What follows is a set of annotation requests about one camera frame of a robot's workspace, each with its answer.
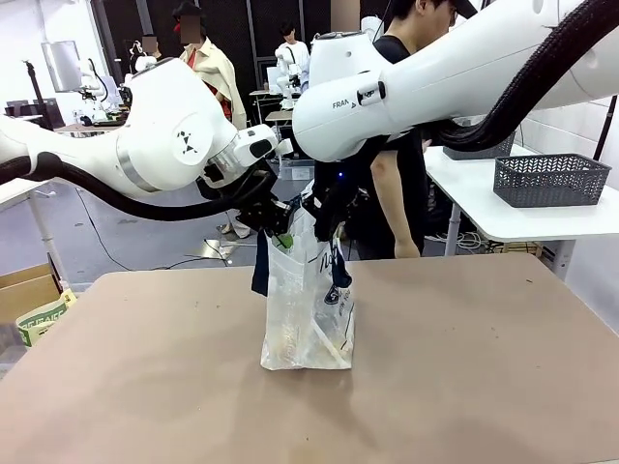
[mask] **floor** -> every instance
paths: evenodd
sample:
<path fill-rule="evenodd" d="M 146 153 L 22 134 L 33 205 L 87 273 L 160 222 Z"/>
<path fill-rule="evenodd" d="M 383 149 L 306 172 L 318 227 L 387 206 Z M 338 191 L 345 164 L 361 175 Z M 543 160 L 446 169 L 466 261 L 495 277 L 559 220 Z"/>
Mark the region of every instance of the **floor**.
<path fill-rule="evenodd" d="M 275 194 L 291 198 L 300 192 L 307 182 L 278 181 Z M 75 188 L 52 183 L 43 188 L 54 192 L 49 198 L 40 196 L 44 220 L 55 238 L 69 281 L 78 284 L 94 282 L 108 273 L 123 269 L 105 254 L 97 234 Z M 171 266 L 189 259 L 203 239 L 221 237 L 217 226 L 226 222 L 224 215 L 192 221 L 164 223 L 139 219 L 107 206 L 86 191 L 80 191 L 110 255 L 131 270 L 150 270 Z M 161 193 L 154 198 L 159 205 L 187 205 L 204 201 L 195 186 L 182 190 Z M 22 202 L 0 211 L 0 275 L 36 266 L 45 261 L 45 248 L 39 229 L 27 202 Z M 255 244 L 255 236 L 241 241 Z M 427 255 L 443 253 L 441 244 L 428 243 Z M 232 266 L 251 266 L 255 262 L 255 246 L 241 246 L 231 256 Z M 357 259 L 353 250 L 351 259 Z M 184 268 L 221 267 L 215 260 L 197 261 L 179 266 Z"/>

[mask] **white plastic bag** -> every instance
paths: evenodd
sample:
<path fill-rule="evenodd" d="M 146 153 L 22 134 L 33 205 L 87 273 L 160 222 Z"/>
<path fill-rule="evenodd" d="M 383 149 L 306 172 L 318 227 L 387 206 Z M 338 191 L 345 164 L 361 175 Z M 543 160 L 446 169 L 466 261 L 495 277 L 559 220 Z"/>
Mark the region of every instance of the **white plastic bag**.
<path fill-rule="evenodd" d="M 291 249 L 276 237 L 267 239 L 267 327 L 261 359 L 266 369 L 352 367 L 352 293 L 334 284 L 334 272 L 336 281 L 345 273 L 339 239 L 318 243 L 313 225 L 313 217 L 301 209 L 290 229 Z"/>

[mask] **black plastic basket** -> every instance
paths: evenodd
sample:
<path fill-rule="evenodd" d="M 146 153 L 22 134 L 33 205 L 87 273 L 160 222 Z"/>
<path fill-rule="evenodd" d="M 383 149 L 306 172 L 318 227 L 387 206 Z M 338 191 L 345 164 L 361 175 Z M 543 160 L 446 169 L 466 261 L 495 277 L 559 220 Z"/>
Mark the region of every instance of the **black plastic basket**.
<path fill-rule="evenodd" d="M 597 205 L 609 172 L 581 155 L 498 158 L 494 193 L 515 208 Z"/>
<path fill-rule="evenodd" d="M 482 150 L 481 152 L 459 152 L 445 147 L 443 153 L 455 161 L 464 160 L 492 160 L 499 157 L 508 157 L 512 153 L 514 138 L 516 133 L 512 133 L 508 138 L 499 143 L 496 147 Z"/>

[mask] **beige jacket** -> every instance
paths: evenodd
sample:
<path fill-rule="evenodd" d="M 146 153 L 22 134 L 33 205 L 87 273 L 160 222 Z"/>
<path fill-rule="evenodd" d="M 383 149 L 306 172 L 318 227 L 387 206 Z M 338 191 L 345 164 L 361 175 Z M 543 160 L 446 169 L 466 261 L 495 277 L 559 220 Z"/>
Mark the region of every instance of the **beige jacket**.
<path fill-rule="evenodd" d="M 181 60 L 189 63 L 195 44 L 185 47 Z M 234 66 L 225 54 L 208 38 L 202 47 L 195 52 L 193 71 L 207 84 L 215 87 L 229 102 L 232 103 L 232 124 L 238 129 L 247 127 L 247 115 L 243 101 L 236 87 Z"/>

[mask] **person in white shirt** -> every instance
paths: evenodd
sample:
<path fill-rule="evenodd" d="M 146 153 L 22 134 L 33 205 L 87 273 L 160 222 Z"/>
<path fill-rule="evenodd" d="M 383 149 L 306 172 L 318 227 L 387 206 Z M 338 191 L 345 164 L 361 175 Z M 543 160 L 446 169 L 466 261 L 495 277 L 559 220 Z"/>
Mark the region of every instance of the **person in white shirt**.
<path fill-rule="evenodd" d="M 310 81 L 310 51 L 307 45 L 297 41 L 296 32 L 292 21 L 284 21 L 281 24 L 280 33 L 285 42 L 280 45 L 280 48 L 287 47 L 292 51 L 295 63 L 301 68 L 301 87 L 303 88 L 304 80 Z"/>

